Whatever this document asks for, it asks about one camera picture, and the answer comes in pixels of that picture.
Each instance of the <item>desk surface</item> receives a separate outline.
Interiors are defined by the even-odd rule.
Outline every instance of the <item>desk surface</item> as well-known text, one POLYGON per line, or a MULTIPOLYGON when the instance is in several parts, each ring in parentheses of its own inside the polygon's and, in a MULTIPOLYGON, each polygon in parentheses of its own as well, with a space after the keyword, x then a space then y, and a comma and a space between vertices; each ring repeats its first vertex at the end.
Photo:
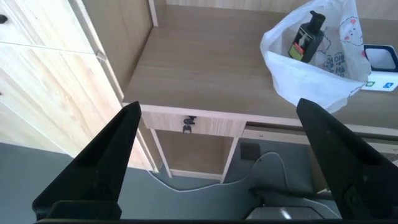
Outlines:
MULTIPOLYGON (((124 102, 298 119, 281 98, 259 50, 285 14, 167 6, 124 102)), ((362 19, 365 43, 398 49, 398 22, 362 19)), ((345 124, 398 129, 398 91, 360 91, 334 115, 345 124)))

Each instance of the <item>desk drawer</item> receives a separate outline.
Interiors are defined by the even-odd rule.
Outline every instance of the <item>desk drawer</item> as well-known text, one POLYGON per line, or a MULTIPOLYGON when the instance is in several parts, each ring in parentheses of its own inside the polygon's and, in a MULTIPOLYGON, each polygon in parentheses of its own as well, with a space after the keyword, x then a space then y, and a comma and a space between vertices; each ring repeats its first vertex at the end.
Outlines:
MULTIPOLYGON (((242 138, 310 145, 304 131, 246 126, 242 138)), ((363 138, 380 153, 398 154, 398 141, 363 138)))
MULTIPOLYGON (((184 120, 189 118, 188 115, 142 112, 142 118, 147 128, 181 133, 185 125, 184 120)), ((195 124, 190 125, 192 133, 226 137, 240 137, 246 125, 245 121, 201 116, 197 116, 194 122, 195 124)))

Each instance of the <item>white cable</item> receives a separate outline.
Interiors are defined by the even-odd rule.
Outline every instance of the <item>white cable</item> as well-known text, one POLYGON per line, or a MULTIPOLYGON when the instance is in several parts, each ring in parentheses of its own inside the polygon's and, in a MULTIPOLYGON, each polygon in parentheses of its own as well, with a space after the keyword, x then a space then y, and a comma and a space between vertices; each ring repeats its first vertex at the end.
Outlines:
MULTIPOLYGON (((230 182, 230 183, 225 183, 225 184, 211 184, 211 185, 207 185, 207 186, 204 186, 204 187, 199 187, 199 188, 189 189, 189 190, 178 190, 178 189, 175 189, 175 188, 173 188, 173 187, 167 185, 165 182, 161 181, 159 178, 157 178, 157 177, 156 177, 153 173, 151 173, 149 170, 148 170, 148 173, 149 173, 155 180, 157 180, 159 183, 161 183, 163 186, 167 187, 167 188, 170 189, 170 190, 173 190, 173 191, 178 192, 178 193, 194 192, 194 191, 197 191, 197 190, 203 190, 203 189, 207 189, 207 188, 214 187, 214 186, 219 186, 219 185, 231 185, 231 184, 237 184, 237 183, 239 183, 239 182, 242 182, 242 181, 244 181, 244 180, 249 176, 249 174, 250 174, 251 171, 253 170, 253 167, 254 167, 264 156, 270 155, 270 154, 276 155, 276 156, 279 158, 280 163, 282 164, 282 170, 283 170, 284 177, 285 177, 285 185, 286 185, 287 190, 290 191, 289 185, 288 185, 288 182, 287 182, 287 175, 286 175, 286 168, 285 168, 284 161, 282 160, 281 156, 280 156, 278 153, 276 153, 276 152, 267 152, 267 153, 263 154, 262 156, 260 156, 260 158, 258 158, 258 159, 254 162, 254 164, 253 164, 253 166, 250 168, 248 174, 247 174, 245 177, 243 177, 242 179, 240 179, 240 180, 237 180, 237 181, 234 181, 234 182, 230 182)), ((306 201, 308 201, 308 202, 313 202, 313 203, 315 203, 315 204, 318 204, 318 205, 321 205, 321 206, 323 206, 323 207, 326 207, 327 209, 329 209, 329 211, 330 211, 331 213, 333 213, 334 215, 336 215, 336 217, 341 218, 339 215, 337 215, 337 214, 336 214, 331 208, 329 208, 327 205, 325 205, 325 204, 323 204, 323 203, 320 203, 320 202, 316 202, 316 201, 314 201, 314 200, 310 200, 310 199, 308 199, 308 198, 303 198, 303 199, 306 200, 306 201)))
POLYGON ((161 181, 161 180, 160 180, 159 178, 157 178, 153 173, 151 173, 151 172, 149 172, 149 171, 148 171, 148 173, 149 173, 155 180, 157 180, 159 183, 161 183, 163 186, 167 187, 167 188, 170 189, 170 190, 173 190, 173 191, 178 192, 178 193, 194 192, 194 191, 197 191, 197 190, 203 190, 203 189, 207 189, 207 188, 209 188, 209 187, 214 187, 214 186, 218 186, 218 185, 231 185, 231 184, 237 184, 237 183, 239 183, 239 182, 242 182, 242 181, 244 181, 244 180, 249 176, 250 172, 253 170, 253 167, 254 167, 264 156, 270 155, 270 154, 276 155, 276 156, 279 158, 280 163, 282 164, 282 167, 283 167, 283 172, 284 172, 284 177, 285 177, 285 184, 286 184, 287 189, 289 189, 289 187, 287 186, 287 176, 286 176, 286 171, 285 171, 285 164, 284 164, 282 158, 280 157, 280 155, 279 155, 278 153, 276 153, 276 152, 267 152, 267 153, 263 154, 262 156, 260 156, 260 158, 258 158, 258 159, 255 161, 255 163, 253 164, 253 166, 250 168, 248 174, 247 174, 245 177, 243 177, 242 179, 240 179, 240 180, 237 180, 237 181, 234 181, 234 182, 230 182, 230 183, 224 183, 224 184, 211 184, 211 185, 207 185, 207 186, 204 186, 204 187, 199 187, 199 188, 196 188, 196 189, 178 190, 178 189, 175 189, 175 188, 173 188, 173 187, 167 185, 167 184, 164 183, 163 181, 161 181))

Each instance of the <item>bottle label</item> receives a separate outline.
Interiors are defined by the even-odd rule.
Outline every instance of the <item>bottle label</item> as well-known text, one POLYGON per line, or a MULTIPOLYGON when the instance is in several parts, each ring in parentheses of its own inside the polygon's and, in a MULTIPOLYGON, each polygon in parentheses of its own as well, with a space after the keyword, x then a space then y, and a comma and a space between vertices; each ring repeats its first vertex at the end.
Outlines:
POLYGON ((300 28, 289 50, 289 55, 296 60, 303 59, 304 53, 307 47, 310 45, 311 40, 311 36, 309 36, 302 28, 300 28))

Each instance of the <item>white plastic bag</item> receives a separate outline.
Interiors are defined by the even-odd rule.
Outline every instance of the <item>white plastic bag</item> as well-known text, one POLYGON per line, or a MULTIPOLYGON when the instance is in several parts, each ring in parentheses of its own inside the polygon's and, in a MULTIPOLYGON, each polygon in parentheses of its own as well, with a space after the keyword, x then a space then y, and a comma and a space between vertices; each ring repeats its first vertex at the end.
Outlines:
POLYGON ((338 111, 371 73, 355 0, 312 0, 300 6, 264 34, 260 49, 276 92, 295 106, 305 98, 330 113, 338 111), (288 51, 300 26, 310 21, 311 10, 326 17, 325 37, 311 62, 303 63, 288 51))

